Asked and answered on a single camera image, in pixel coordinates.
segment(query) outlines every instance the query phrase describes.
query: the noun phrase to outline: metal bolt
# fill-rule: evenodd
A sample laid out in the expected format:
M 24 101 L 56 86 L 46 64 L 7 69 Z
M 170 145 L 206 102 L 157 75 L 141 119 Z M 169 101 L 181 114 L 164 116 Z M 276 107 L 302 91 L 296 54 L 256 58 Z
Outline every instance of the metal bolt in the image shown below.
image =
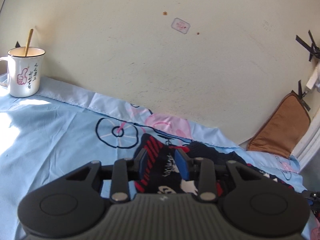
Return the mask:
M 200 198 L 204 201 L 212 201 L 216 198 L 216 195 L 212 192 L 204 192 L 200 194 Z
M 111 198 L 114 201 L 124 201 L 128 198 L 128 195 L 124 192 L 117 192 L 117 193 L 113 193 Z

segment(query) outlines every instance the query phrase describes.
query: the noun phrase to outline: sticker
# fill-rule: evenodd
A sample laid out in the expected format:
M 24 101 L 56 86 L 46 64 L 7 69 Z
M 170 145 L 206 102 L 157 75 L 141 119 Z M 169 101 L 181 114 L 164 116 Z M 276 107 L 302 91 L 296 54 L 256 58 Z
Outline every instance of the sticker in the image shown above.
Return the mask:
M 177 30 L 178 32 L 186 34 L 188 32 L 188 30 L 190 29 L 190 24 L 179 19 L 179 18 L 175 18 L 173 20 L 171 28 Z
M 26 74 L 28 72 L 28 69 L 29 69 L 29 67 L 22 69 L 21 74 L 17 75 L 17 84 L 18 85 L 24 85 L 27 82 L 28 79 L 27 79 Z

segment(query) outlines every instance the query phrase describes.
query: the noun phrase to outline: mug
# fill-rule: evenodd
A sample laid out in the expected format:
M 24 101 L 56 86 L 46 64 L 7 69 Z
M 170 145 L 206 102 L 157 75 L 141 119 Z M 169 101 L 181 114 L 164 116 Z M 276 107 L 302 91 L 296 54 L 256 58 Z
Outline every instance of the mug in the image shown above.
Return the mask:
M 7 57 L 0 57 L 8 62 L 9 94 L 17 98 L 25 98 L 34 95 L 40 86 L 40 72 L 44 49 L 29 47 L 25 57 L 25 47 L 19 47 L 8 51 Z

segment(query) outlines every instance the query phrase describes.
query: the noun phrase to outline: dark fabric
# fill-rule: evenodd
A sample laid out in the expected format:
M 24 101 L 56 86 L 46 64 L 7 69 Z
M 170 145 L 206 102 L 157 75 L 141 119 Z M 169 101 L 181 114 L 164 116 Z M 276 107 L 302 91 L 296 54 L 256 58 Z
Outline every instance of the dark fabric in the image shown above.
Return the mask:
M 135 186 L 138 192 L 142 193 L 183 193 L 186 192 L 183 185 L 185 185 L 178 172 L 175 161 L 174 152 L 177 148 L 182 148 L 184 152 L 190 158 L 203 157 L 211 159 L 215 164 L 225 165 L 226 161 L 235 160 L 248 167 L 266 174 L 264 171 L 245 163 L 245 161 L 238 156 L 235 152 L 229 154 L 219 153 L 214 148 L 207 147 L 199 142 L 192 142 L 188 146 L 167 146 L 162 142 L 155 139 L 149 134 L 144 134 L 141 138 L 141 144 L 135 152 L 134 156 L 140 152 L 142 148 L 145 148 L 148 152 L 148 165 L 144 172 L 143 179 L 135 182 Z M 279 183 L 292 188 L 291 185 L 286 184 L 274 175 L 266 174 L 270 179 L 273 179 Z M 197 191 L 197 182 L 194 182 L 196 188 L 194 194 Z M 226 177 L 217 181 L 217 188 L 219 196 L 224 196 L 232 189 L 234 189 L 233 181 Z

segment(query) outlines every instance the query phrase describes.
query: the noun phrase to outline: wall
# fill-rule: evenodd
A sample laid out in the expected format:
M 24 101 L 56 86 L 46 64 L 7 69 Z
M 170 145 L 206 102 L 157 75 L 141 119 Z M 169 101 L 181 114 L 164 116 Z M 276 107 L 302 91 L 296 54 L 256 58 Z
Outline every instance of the wall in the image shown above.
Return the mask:
M 300 172 L 303 177 L 303 185 L 311 191 L 320 191 L 320 152 Z
M 0 55 L 18 40 L 47 51 L 43 74 L 207 126 L 252 136 L 314 64 L 320 0 L 6 0 Z M 171 28 L 190 23 L 187 34 Z M 306 99 L 311 115 L 320 104 Z

